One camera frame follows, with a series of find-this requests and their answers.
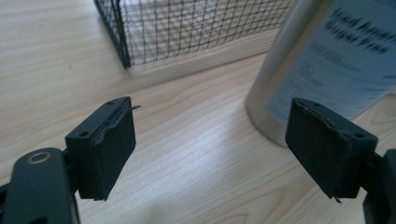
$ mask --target metal mesh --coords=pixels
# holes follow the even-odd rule
[[[96,0],[99,7],[117,0]],[[281,25],[292,0],[118,0],[126,66],[212,48]],[[114,30],[116,18],[106,26]]]

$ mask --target white label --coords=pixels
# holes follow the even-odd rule
[[[266,105],[286,125],[292,97],[356,118],[396,87],[396,8],[335,0]]]

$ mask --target small black cable tip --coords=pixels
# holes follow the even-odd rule
[[[140,108],[140,107],[142,107],[142,106],[140,106],[140,105],[134,105],[134,106],[131,107],[131,110],[136,110],[136,109],[138,109],[138,108]]]

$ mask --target black wire basket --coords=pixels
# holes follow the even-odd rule
[[[154,62],[278,28],[292,0],[94,0],[122,64]]]

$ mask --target wooden table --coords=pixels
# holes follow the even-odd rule
[[[161,71],[125,71],[91,1],[1,0],[0,185],[18,157],[64,148],[99,105],[131,95],[142,105],[137,147],[108,201],[78,200],[82,223],[363,223],[363,190],[329,200],[248,120],[244,100],[264,57],[152,86]],[[380,154],[395,147],[396,96],[358,123],[379,136]]]

